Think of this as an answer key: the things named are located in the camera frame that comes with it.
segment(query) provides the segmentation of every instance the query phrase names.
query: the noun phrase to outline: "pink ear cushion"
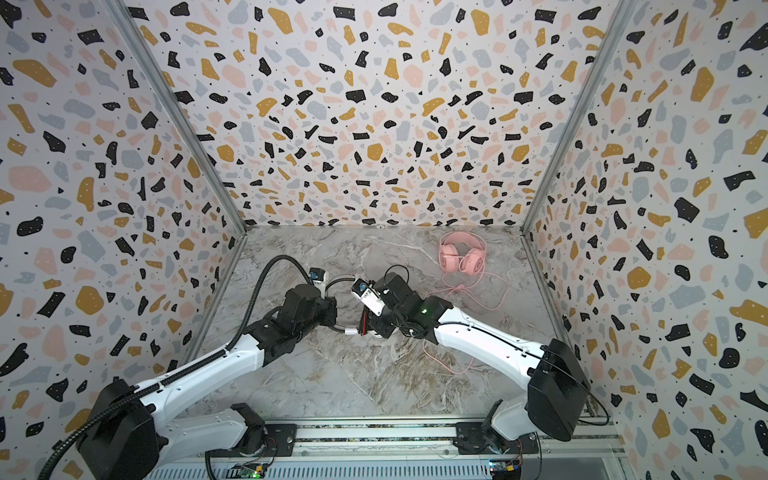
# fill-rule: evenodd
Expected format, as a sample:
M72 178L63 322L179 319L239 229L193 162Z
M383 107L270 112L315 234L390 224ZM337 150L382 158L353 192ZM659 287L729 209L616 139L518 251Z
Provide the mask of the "pink ear cushion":
M458 250L453 245L441 245L439 247L440 268L444 272L458 272L461 259L458 257Z
M462 259L460 270L469 276L475 276L480 273L485 262L485 251L479 248L472 248Z

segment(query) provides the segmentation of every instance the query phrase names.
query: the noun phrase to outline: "terrazzo wallpaper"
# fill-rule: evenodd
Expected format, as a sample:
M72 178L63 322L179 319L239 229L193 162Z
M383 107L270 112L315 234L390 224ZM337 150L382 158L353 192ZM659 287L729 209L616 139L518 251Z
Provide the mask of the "terrazzo wallpaper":
M768 478L766 22L638 2L530 235L638 478Z
M102 4L0 15L0 478L31 479L114 377L175 368L236 230Z
M127 4L248 224L512 225L616 2Z

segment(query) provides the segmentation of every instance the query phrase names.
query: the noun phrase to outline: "patterned wall panel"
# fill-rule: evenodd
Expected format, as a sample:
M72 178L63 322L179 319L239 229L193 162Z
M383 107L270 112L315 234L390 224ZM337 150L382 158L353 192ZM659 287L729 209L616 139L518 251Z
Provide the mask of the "patterned wall panel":
M764 2L639 2L531 239L638 478L768 478Z
M248 223L511 225L615 2L128 4Z
M113 377L177 365L235 230L100 3L0 15L0 477L34 478Z

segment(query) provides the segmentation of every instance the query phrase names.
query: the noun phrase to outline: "headphones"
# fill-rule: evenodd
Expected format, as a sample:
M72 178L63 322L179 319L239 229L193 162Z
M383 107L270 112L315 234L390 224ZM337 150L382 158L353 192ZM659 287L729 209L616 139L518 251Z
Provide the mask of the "headphones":
M469 246L466 255L459 255L457 243ZM440 238L438 257L440 268L446 273L462 272L469 276L479 275L485 270L485 255L488 245L482 237L470 232L451 232Z

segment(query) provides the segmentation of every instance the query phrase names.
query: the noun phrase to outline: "black corrugated hose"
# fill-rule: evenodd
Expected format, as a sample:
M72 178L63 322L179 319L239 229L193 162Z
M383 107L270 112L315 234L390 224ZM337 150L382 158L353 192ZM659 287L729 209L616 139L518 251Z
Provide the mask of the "black corrugated hose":
M266 279L266 275L270 272L270 269L272 268L272 266L275 263L279 262L280 260L288 260L294 265L296 265L296 268L299 269L299 271L301 272L301 275L304 277L304 280L309 285L312 285L312 280L310 279L310 276L306 274L306 271L298 262L298 260L288 255L278 255L277 257L274 257L272 260L267 262L266 266L264 266L264 270L261 271L261 275L259 275L259 281L256 283L256 286L253 288L253 294L251 295L250 301L248 302L248 308L246 309L245 316L243 316L243 322L240 324L240 328L237 329L237 333L235 333L234 338L232 338L232 340L227 344L227 346L224 349L219 350L213 355L208 356L202 359L201 361L196 362L182 369L179 372L176 372L175 374L161 380L158 383L153 383L152 385L148 386L145 389L139 390L136 393L132 393L122 400L118 400L117 402L108 406L106 409L94 415L93 418L91 418L86 423L84 423L83 425L80 425L77 429L75 429L75 431L72 432L66 439L61 440L56 445L54 445L54 451L51 454L51 456L48 458L45 465L43 465L43 468L40 470L40 474L38 475L38 480L48 480L53 474L53 471L56 468L56 465L59 463L61 458L64 457L64 454L67 452L67 450L69 450L69 448L74 445L74 443L78 440L78 438L80 438L80 435L83 435L83 433L88 431L91 427L101 422L102 420L109 419L117 415L121 410L125 409L136 400L139 400L140 398L145 397L150 393L160 390L161 385L168 386L171 383L175 382L176 380L182 378L183 376L186 376L194 372L195 370L213 362L214 360L219 359L220 357L226 355L228 351L232 350L232 348L235 347L237 342L240 341L240 337L243 336L243 331L248 326L248 320L250 319L250 314L251 312L253 312L253 306L256 304L256 299L259 296L259 291L261 290L261 286L264 283L264 279Z

